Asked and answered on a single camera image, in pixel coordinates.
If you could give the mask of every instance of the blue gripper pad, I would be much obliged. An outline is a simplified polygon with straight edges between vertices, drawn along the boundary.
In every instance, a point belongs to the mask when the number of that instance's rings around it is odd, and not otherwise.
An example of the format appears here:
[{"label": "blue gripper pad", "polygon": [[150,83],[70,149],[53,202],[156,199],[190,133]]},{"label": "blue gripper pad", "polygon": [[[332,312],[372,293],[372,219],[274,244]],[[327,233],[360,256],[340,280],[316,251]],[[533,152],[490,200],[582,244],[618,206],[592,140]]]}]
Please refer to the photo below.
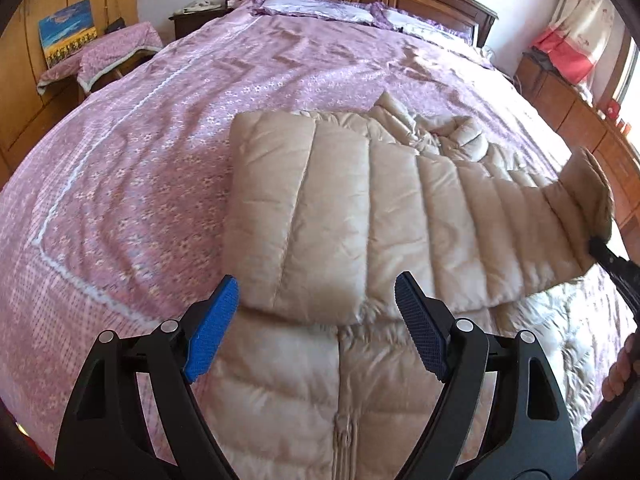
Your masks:
[{"label": "blue gripper pad", "polygon": [[395,292],[396,304],[422,364],[439,381],[446,381],[450,371],[447,366],[447,339],[454,320],[449,309],[441,301],[425,297],[409,272],[396,278]]},{"label": "blue gripper pad", "polygon": [[187,362],[182,369],[189,384],[209,370],[239,301],[238,280],[230,276],[216,289],[209,311],[189,341]]}]

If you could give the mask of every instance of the pink floral bedspread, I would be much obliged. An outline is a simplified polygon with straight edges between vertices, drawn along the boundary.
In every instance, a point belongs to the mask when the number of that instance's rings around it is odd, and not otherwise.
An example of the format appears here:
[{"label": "pink floral bedspread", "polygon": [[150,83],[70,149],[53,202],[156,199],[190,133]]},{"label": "pink floral bedspread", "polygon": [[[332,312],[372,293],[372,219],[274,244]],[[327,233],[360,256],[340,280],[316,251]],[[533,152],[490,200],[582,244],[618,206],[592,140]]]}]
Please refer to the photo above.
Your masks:
[{"label": "pink floral bedspread", "polygon": [[89,93],[98,79],[140,50],[162,50],[160,36],[149,22],[121,28],[86,44],[43,73],[38,81],[38,92],[44,94],[51,83],[75,76],[82,89]]},{"label": "pink floral bedspread", "polygon": [[[423,114],[476,116],[545,174],[568,158],[497,71],[392,31],[252,16],[249,3],[91,95],[0,194],[0,397],[50,456],[96,336],[146,333],[218,283],[238,112],[366,110],[387,89]],[[599,316],[601,379],[630,329],[607,301]],[[196,396],[206,389],[203,376]],[[158,442],[148,383],[142,397]]]}]

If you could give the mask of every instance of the beige puffer jacket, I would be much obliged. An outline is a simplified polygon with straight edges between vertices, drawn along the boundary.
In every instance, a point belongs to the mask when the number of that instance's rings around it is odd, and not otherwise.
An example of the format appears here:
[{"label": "beige puffer jacket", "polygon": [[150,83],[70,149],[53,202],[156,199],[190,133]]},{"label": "beige puffer jacket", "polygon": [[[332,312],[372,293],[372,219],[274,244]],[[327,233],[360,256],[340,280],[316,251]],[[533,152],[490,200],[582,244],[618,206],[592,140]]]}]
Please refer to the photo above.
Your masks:
[{"label": "beige puffer jacket", "polygon": [[[395,306],[400,272],[500,333],[536,307],[524,297],[591,267],[589,236],[609,238],[610,191],[591,154],[549,183],[455,124],[443,142],[389,95],[369,114],[234,120],[223,270],[241,308],[204,415],[240,478],[396,476],[440,393]],[[464,460],[490,410],[485,382]]]}]

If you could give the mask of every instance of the jacket zipper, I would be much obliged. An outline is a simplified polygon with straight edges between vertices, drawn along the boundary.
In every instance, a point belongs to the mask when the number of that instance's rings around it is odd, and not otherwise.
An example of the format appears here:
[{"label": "jacket zipper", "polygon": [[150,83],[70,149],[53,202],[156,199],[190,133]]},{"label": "jacket zipper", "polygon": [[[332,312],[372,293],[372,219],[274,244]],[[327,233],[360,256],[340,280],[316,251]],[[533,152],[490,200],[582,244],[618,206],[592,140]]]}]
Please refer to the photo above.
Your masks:
[{"label": "jacket zipper", "polygon": [[334,434],[334,480],[351,480],[351,449],[353,444],[353,421],[349,415],[335,417]]}]

